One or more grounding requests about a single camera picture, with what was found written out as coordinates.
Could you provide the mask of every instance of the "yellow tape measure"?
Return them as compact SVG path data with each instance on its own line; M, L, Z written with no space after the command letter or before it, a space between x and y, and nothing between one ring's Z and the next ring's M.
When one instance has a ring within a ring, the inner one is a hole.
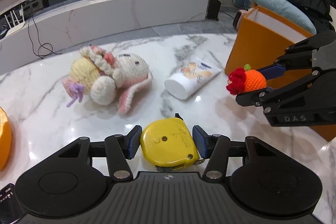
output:
M152 122L142 132L143 156L159 171L176 170L200 164L196 145L181 118Z

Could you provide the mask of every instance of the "orange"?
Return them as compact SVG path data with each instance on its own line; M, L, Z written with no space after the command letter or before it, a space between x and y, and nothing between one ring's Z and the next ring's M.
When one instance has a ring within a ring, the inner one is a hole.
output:
M245 71L245 90L244 92L254 91L263 89L266 87L265 77L257 70L247 70Z
M0 107L0 170L8 160L11 149L12 130L6 112Z

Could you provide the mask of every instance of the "pink bunny ear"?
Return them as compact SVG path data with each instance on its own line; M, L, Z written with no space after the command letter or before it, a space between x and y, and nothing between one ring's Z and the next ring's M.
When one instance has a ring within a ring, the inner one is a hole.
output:
M111 52L108 52L104 55L104 59L109 63L111 66L113 66L115 58Z
M130 110L134 93L149 86L150 83L152 82L152 79L153 79L152 74L151 72L149 72L148 77L145 80L143 80L140 83L132 85L121 94L119 98L119 109L118 109L118 112L120 114L126 114Z
M97 46L91 45L91 49L93 50L95 54L99 54L99 55L104 55L106 52L104 49L102 49L101 47L97 47Z

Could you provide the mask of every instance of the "black cable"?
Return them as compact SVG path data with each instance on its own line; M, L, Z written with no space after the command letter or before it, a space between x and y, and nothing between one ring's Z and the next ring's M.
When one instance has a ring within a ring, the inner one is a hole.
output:
M239 8L238 6L235 5L235 3L233 2L233 0L232 0L232 4L233 4L234 7Z
M55 53L55 52L53 52L53 46L52 46L52 44L50 44L49 42L46 42L46 43L41 44L41 42L40 42L40 36L39 36L39 30L38 30L37 25L36 25L36 23L35 23L35 20L34 20L34 16L33 16L32 11L31 11L31 18L33 19L33 22L34 22L34 25L35 25L35 28L36 28L36 31L37 31L37 40L38 40L38 42L39 42L39 44L40 44L39 48L37 49L37 54L36 54L35 51L34 51L34 43L33 43L32 39L31 39L31 37L30 37L30 33L29 33L29 22L30 22L30 18L29 18L29 19L28 19L28 36L29 36L29 39L30 39L31 44L32 44L32 46L33 46L33 53L34 53L34 55L36 55L36 56L40 57L41 59L43 59L43 57L48 56L48 55L50 55L51 53L56 54L56 55L61 54L61 53ZM44 45L50 45L51 49L45 47ZM40 54L40 50L41 50L41 48L45 48L46 50L50 51L50 53L41 55L41 54Z
M235 19L233 16L230 16L228 13L226 13L226 12L224 12L224 11L223 11L223 13L224 13L224 14L227 14L227 15L228 15L229 17L231 17L233 20Z

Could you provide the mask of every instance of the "crocheted stuffed animal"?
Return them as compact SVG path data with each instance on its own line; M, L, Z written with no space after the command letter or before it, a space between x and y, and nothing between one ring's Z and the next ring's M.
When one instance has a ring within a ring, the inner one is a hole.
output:
M251 69L248 64L244 68L231 72L227 83L226 89L232 95L263 89L267 86L265 77L259 71Z
M117 58L111 52L90 46L80 50L81 58L76 60L63 86L72 98L70 107L84 94L99 105L109 105L115 100L116 88L125 88L119 100L119 113L125 114L131 107L134 93L150 85L152 74L147 63L135 54L120 54Z

